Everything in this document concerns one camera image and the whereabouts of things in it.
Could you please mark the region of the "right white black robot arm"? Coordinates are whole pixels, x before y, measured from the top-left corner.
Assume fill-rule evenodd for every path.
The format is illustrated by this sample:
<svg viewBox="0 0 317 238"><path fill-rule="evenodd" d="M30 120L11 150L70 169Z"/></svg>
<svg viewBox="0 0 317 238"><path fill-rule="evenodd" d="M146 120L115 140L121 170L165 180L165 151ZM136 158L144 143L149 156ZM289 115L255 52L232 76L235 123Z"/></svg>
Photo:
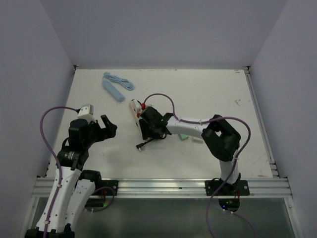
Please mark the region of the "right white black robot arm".
<svg viewBox="0 0 317 238"><path fill-rule="evenodd" d="M184 134L201 139L211 154L219 160L221 170L220 188L225 194L238 189L238 172L235 157L240 147L241 135L220 115L216 121L203 124L200 120L189 123L189 119L177 119L172 113L161 115L155 108L147 106L137 113L142 138L159 139L165 135Z"/></svg>

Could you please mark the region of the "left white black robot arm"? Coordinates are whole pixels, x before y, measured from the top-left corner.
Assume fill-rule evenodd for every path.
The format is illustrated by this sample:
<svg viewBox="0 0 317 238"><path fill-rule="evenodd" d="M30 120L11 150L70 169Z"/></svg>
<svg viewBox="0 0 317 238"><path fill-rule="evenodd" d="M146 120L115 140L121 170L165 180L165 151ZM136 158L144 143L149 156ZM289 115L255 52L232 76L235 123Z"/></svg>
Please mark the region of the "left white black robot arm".
<svg viewBox="0 0 317 238"><path fill-rule="evenodd" d="M118 182L103 183L101 173L84 170L88 150L96 142L115 137L117 126L107 116L97 121L76 119L70 123L68 140L57 155L55 178L45 209L27 238L73 238L79 216L92 195L106 197L117 195Z"/></svg>

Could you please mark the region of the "beige red power strip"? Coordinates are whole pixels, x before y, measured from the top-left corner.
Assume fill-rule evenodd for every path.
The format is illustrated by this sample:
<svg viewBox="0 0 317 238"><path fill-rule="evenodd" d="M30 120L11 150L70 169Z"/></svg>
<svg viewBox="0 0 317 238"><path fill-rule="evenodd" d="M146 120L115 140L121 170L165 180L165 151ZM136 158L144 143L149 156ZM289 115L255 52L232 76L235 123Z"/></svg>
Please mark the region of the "beige red power strip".
<svg viewBox="0 0 317 238"><path fill-rule="evenodd" d="M129 103L129 108L131 110L133 119L135 121L135 124L139 127L139 114L142 112L142 105L135 105L133 102L133 99Z"/></svg>

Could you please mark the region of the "light blue power strip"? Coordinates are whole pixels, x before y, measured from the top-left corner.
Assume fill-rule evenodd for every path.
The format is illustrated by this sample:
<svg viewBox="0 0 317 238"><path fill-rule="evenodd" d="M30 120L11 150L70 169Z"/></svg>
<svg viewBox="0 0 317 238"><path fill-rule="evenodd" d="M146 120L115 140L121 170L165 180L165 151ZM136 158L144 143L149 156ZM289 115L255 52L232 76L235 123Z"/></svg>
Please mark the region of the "light blue power strip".
<svg viewBox="0 0 317 238"><path fill-rule="evenodd" d="M118 101L123 102L125 97L107 80L102 81L102 86Z"/></svg>

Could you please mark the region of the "green plug adapter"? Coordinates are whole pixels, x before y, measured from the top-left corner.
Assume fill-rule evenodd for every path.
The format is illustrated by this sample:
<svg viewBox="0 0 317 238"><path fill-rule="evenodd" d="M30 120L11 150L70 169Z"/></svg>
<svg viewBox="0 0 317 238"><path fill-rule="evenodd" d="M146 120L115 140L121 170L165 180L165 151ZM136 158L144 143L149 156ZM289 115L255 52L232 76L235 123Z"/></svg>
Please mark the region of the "green plug adapter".
<svg viewBox="0 0 317 238"><path fill-rule="evenodd" d="M185 134L178 134L178 137L181 141L187 140L189 138L189 136Z"/></svg>

